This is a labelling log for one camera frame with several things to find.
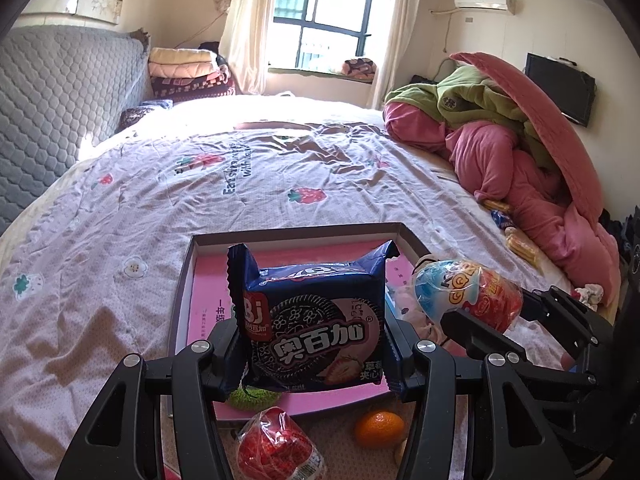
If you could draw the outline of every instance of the cable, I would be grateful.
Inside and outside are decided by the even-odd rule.
[[[453,16],[453,12],[449,15],[449,21],[447,23],[447,33],[444,35],[444,47],[442,51],[447,53],[447,41],[449,41],[449,31],[451,30],[451,17]]]
[[[456,12],[460,12],[460,9],[451,9],[451,10],[430,10],[430,13],[434,16],[441,16],[443,14],[455,14]]]
[[[181,41],[180,43],[178,43],[176,46],[174,46],[174,48],[178,48],[180,47],[182,44],[187,43],[187,41],[191,41],[193,38],[197,38],[200,34],[202,34],[205,30],[207,30],[208,28],[212,27],[213,24],[219,20],[222,15],[224,14],[224,12],[220,12],[220,14],[216,17],[215,20],[213,20],[211,23],[209,23],[209,25],[206,25],[205,27],[201,28],[198,32],[196,32],[193,36],[188,37],[186,40]]]
[[[450,9],[450,10],[430,10],[430,13],[433,14],[434,16],[443,16],[443,15],[449,15],[449,23],[447,23],[447,33],[444,37],[444,48],[442,49],[442,51],[446,54],[447,53],[447,40],[449,39],[449,31],[451,29],[451,17],[456,13],[456,12],[460,12],[460,9]]]
[[[432,80],[432,81],[435,81],[436,83],[438,83],[438,82],[439,82],[439,81],[438,81],[438,76],[440,75],[440,70],[442,70],[443,65],[444,65],[447,61],[450,61],[450,62],[452,62],[452,63],[455,63],[455,62],[454,62],[451,58],[449,58],[449,57],[446,57],[445,59],[443,59],[443,60],[440,62],[440,66],[438,67],[438,71],[436,72],[436,75],[435,75],[435,76],[433,76],[433,77],[431,78],[431,80]]]

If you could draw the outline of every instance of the air conditioner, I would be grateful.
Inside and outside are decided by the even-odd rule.
[[[454,0],[459,9],[495,9],[516,12],[516,0]]]

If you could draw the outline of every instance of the quilted gray mattress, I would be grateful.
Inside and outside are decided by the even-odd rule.
[[[0,234],[120,114],[150,95],[148,36],[87,27],[14,28],[0,43]]]

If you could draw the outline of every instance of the green ball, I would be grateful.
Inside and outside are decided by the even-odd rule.
[[[226,403],[243,412],[258,413],[278,402],[280,395],[277,392],[269,392],[252,386],[247,386],[244,389],[241,386],[229,395]]]

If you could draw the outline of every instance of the cardboard box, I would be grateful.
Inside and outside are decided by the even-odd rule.
[[[269,229],[194,236],[188,247],[178,281],[168,355],[177,354],[193,340],[206,338],[216,320],[232,315],[226,289],[225,265],[226,253],[230,246],[245,243],[261,267],[272,267],[318,261],[355,260],[387,240],[395,241],[405,258],[404,266],[399,264],[402,267],[400,269],[397,266],[391,269],[387,266],[388,282],[392,281],[389,273],[394,272],[395,269],[396,284],[410,283],[413,266],[422,256],[430,252],[414,233],[400,222]],[[282,399],[279,405],[284,403],[282,407],[291,415],[296,415],[343,406],[387,392],[388,388],[383,381],[382,384],[363,384],[332,392],[284,394],[283,397],[293,397]],[[224,404],[215,403],[215,405],[218,420],[244,420],[251,416],[251,414],[237,412]],[[170,402],[167,407],[171,413]]]

